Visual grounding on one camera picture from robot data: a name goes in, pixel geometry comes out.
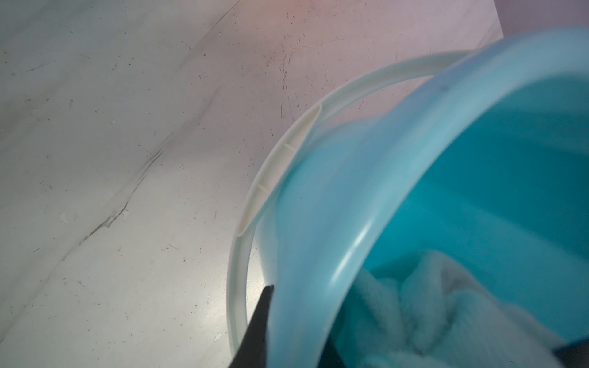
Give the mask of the mint green microfibre cloth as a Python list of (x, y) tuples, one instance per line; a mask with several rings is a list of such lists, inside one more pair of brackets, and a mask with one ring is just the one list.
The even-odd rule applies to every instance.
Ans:
[(559, 367), (564, 345), (438, 251), (360, 270), (331, 338), (348, 367)]

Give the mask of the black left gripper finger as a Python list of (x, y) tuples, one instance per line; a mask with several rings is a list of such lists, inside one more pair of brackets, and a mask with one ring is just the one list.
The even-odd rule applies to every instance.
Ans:
[(264, 287), (242, 343), (229, 368), (266, 368), (267, 326), (275, 287)]

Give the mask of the teal bucket being wiped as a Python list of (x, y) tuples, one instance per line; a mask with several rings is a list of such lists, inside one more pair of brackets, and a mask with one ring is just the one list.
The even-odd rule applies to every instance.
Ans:
[(399, 62), (310, 107), (248, 191), (229, 258), (233, 358), (275, 287), (266, 367), (348, 367), (331, 331), (362, 269), (438, 251), (588, 365), (588, 30)]

